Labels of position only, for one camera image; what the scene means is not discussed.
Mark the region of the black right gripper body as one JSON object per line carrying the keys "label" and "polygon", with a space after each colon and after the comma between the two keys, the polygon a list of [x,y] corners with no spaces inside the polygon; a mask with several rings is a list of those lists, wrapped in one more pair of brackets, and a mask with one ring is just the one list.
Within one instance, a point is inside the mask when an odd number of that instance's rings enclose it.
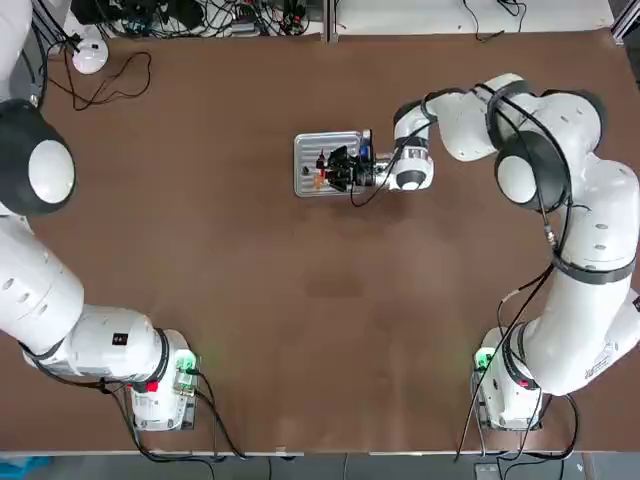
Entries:
{"label": "black right gripper body", "polygon": [[369,154],[349,157],[351,167],[351,185],[353,187],[371,187],[374,185],[374,159]]}

